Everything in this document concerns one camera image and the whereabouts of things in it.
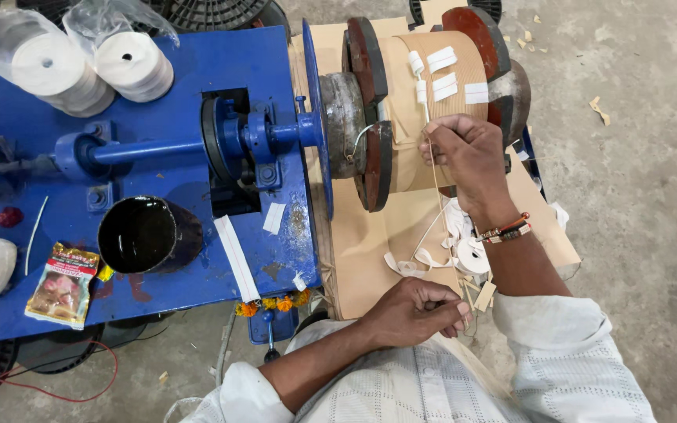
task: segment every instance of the man's hand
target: man's hand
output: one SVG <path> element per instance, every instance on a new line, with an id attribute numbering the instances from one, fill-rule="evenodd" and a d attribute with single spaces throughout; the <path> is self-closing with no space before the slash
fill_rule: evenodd
<path id="1" fill-rule="evenodd" d="M 408 277 L 352 326 L 369 337 L 372 349 L 378 349 L 417 345 L 435 332 L 456 337 L 456 331 L 464 331 L 464 320 L 473 319 L 469 305 L 449 287 Z"/>
<path id="2" fill-rule="evenodd" d="M 459 206 L 482 230 L 509 224 L 519 217 L 505 183 L 503 133 L 492 123 L 467 114 L 440 117 L 427 124 L 435 163 L 448 165 L 456 182 Z M 420 151 L 432 165 L 430 145 Z"/>

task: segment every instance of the white shirt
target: white shirt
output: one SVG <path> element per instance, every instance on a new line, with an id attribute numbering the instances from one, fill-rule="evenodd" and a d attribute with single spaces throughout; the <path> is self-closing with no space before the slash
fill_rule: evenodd
<path id="1" fill-rule="evenodd" d="M 654 421 L 597 303 L 565 296 L 495 295 L 494 321 L 517 370 L 504 389 L 456 340 L 358 359 L 292 414 L 260 371 L 234 363 L 185 423 L 288 421 Z M 286 351 L 352 322 L 316 322 Z"/>

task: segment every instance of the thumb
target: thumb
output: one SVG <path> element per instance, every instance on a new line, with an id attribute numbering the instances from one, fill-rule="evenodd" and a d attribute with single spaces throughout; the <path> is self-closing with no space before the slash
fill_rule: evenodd
<path id="1" fill-rule="evenodd" d="M 424 128 L 425 134 L 430 142 L 437 145 L 441 152 L 450 158 L 457 154 L 472 148 L 465 140 L 463 140 L 456 132 L 449 130 L 443 125 L 438 125 L 435 122 L 430 122 Z"/>
<path id="2" fill-rule="evenodd" d="M 419 320 L 430 333 L 435 333 L 456 322 L 463 321 L 469 305 L 463 301 L 452 301 L 420 315 Z"/>

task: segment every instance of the shirt sleeve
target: shirt sleeve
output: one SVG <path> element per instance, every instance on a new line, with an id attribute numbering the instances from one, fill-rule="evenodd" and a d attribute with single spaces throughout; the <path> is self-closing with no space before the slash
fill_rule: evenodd
<path id="1" fill-rule="evenodd" d="M 234 363 L 221 387 L 203 398 L 183 423 L 287 423 L 294 414 L 281 402 L 271 382 L 248 363 Z"/>
<path id="2" fill-rule="evenodd" d="M 493 310 L 516 357 L 514 396 L 532 421 L 654 421 L 597 303 L 497 293 Z"/>

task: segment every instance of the man's left hand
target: man's left hand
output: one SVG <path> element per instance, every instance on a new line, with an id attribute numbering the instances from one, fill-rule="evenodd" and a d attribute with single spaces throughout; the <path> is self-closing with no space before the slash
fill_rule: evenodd
<path id="1" fill-rule="evenodd" d="M 355 324 L 373 347 L 405 347 L 427 341 L 435 332 L 455 338 L 464 321 L 474 319 L 469 305 L 449 287 L 419 278 L 401 279 Z"/>

